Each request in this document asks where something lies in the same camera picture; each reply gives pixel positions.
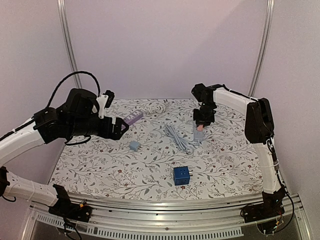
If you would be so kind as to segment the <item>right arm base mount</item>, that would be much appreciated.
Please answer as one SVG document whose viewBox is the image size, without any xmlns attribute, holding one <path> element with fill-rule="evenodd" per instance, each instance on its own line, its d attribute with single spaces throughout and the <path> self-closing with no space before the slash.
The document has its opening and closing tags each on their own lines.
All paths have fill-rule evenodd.
<svg viewBox="0 0 320 240">
<path fill-rule="evenodd" d="M 245 223 L 276 217 L 285 213 L 282 200 L 286 195 L 284 188 L 274 193 L 262 192 L 262 203 L 248 204 L 240 211 Z"/>
</svg>

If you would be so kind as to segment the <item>grey power strip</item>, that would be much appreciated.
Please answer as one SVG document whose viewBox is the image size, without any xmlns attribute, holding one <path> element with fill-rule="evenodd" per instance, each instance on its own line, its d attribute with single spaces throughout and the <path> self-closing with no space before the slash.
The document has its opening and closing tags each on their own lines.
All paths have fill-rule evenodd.
<svg viewBox="0 0 320 240">
<path fill-rule="evenodd" d="M 197 144 L 201 144 L 204 140 L 204 129 L 203 131 L 197 131 L 195 121 L 193 121 L 193 141 Z"/>
</svg>

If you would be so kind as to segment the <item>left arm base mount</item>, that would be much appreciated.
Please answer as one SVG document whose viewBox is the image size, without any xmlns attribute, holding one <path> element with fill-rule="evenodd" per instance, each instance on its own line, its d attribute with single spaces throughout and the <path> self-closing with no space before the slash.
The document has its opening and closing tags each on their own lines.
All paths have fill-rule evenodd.
<svg viewBox="0 0 320 240">
<path fill-rule="evenodd" d="M 62 218 L 88 223 L 93 208 L 87 205 L 87 201 L 83 200 L 80 203 L 72 203 L 63 186 L 54 184 L 53 187 L 56 190 L 57 202 L 49 207 L 48 212 Z"/>
</svg>

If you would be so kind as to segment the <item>pink charger plug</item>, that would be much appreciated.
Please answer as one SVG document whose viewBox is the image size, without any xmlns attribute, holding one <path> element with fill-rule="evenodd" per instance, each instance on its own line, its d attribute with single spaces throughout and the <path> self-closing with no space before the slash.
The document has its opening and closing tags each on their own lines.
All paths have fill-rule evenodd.
<svg viewBox="0 0 320 240">
<path fill-rule="evenodd" d="M 199 125 L 196 129 L 197 129 L 197 131 L 202 132 L 203 129 L 204 129 L 204 126 L 203 125 Z"/>
</svg>

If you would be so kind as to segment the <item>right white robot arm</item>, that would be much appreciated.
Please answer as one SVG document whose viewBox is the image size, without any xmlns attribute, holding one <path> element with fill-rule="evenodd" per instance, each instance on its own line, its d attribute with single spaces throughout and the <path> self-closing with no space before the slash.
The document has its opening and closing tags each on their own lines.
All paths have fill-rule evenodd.
<svg viewBox="0 0 320 240">
<path fill-rule="evenodd" d="M 230 108 L 244 115 L 244 135 L 258 156 L 263 186 L 262 197 L 279 201 L 286 195 L 279 177 L 279 161 L 274 147 L 274 120 L 270 102 L 266 98 L 254 98 L 227 88 L 224 84 L 205 86 L 196 84 L 192 95 L 200 103 L 193 110 L 193 120 L 197 127 L 207 127 L 215 122 L 218 105 Z"/>
</svg>

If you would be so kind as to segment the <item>dark blue cube socket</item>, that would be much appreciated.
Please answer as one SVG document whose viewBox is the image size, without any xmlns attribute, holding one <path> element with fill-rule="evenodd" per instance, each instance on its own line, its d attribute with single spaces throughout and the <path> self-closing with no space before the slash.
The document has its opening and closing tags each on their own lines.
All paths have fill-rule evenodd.
<svg viewBox="0 0 320 240">
<path fill-rule="evenodd" d="M 188 185 L 190 183 L 193 171 L 187 166 L 179 166 L 173 169 L 173 181 L 175 186 Z"/>
</svg>

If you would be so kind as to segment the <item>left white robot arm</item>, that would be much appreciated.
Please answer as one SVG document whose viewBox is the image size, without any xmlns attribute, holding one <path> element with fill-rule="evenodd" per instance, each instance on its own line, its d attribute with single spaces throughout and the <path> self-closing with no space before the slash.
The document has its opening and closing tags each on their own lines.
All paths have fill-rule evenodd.
<svg viewBox="0 0 320 240">
<path fill-rule="evenodd" d="M 128 129 L 129 125 L 120 117 L 100 117 L 91 111 L 74 113 L 50 107 L 36 113 L 0 142 L 1 197 L 10 200 L 21 198 L 55 207 L 63 217 L 70 217 L 75 211 L 74 205 L 62 186 L 45 185 L 19 177 L 8 171 L 5 165 L 23 153 L 57 139 L 69 142 L 76 136 L 98 136 L 116 141 Z"/>
</svg>

